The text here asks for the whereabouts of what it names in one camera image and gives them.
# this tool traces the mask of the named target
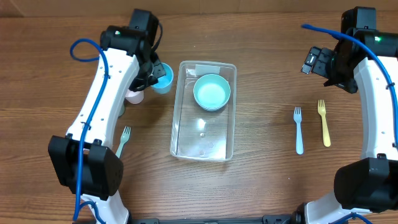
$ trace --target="blue cable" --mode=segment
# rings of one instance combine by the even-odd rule
[[[381,72],[383,73],[384,78],[386,79],[388,87],[389,87],[388,89],[390,90],[391,100],[392,100],[392,109],[393,109],[393,115],[394,115],[394,117],[393,117],[393,119],[394,119],[394,139],[395,139],[394,145],[395,145],[395,147],[397,147],[398,146],[398,102],[397,102],[396,89],[392,84],[390,75],[388,74],[386,68],[381,63],[381,61],[379,60],[377,55],[374,54],[372,52],[372,50],[369,49],[369,47],[367,47],[366,45],[364,45],[361,41],[355,39],[354,37],[348,36],[346,34],[342,34],[341,32],[337,32],[334,30],[328,30],[328,29],[324,29],[324,28],[319,28],[319,27],[314,27],[314,26],[311,26],[310,24],[303,24],[301,27],[304,29],[310,29],[310,30],[330,34],[332,37],[334,37],[336,39],[344,38],[349,41],[352,41],[353,43],[360,46],[375,61],[375,63],[379,66]]]
[[[363,217],[360,214],[357,213],[350,213],[346,216],[344,216],[343,218],[340,218],[339,220],[333,222],[332,224],[343,224],[345,221],[349,220],[350,218],[352,218],[353,220],[355,218],[360,218],[363,222],[365,222],[366,224],[372,224],[369,220],[367,220],[365,217]]]
[[[73,54],[73,50],[81,42],[87,42],[87,43],[91,44],[92,46],[94,46],[98,50],[98,52],[101,55],[102,60],[104,62],[105,75],[104,75],[104,81],[102,82],[101,89],[99,90],[98,96],[95,99],[93,108],[91,109],[91,112],[87,117],[87,121],[84,125],[83,131],[81,132],[81,136],[80,136],[79,151],[78,151],[78,169],[77,169],[77,180],[76,180],[76,202],[75,202],[75,213],[73,215],[73,221],[77,220],[77,218],[79,216],[79,211],[81,208],[83,208],[85,205],[91,205],[95,211],[95,218],[101,224],[105,224],[105,222],[100,218],[100,215],[98,213],[98,208],[94,202],[84,202],[80,205],[80,195],[81,195],[81,178],[83,175],[83,146],[84,146],[87,131],[90,127],[91,120],[93,119],[95,110],[97,109],[98,104],[100,103],[101,97],[105,91],[106,83],[108,82],[109,68],[108,68],[108,61],[106,59],[105,53],[103,52],[101,47],[96,42],[94,42],[93,40],[90,40],[90,39],[86,39],[86,38],[78,39],[75,43],[72,44],[72,46],[70,46],[69,53],[73,59],[78,60],[79,62],[93,62],[95,60],[100,59],[100,57],[88,58],[88,59],[80,59],[80,58],[75,57],[75,55]]]

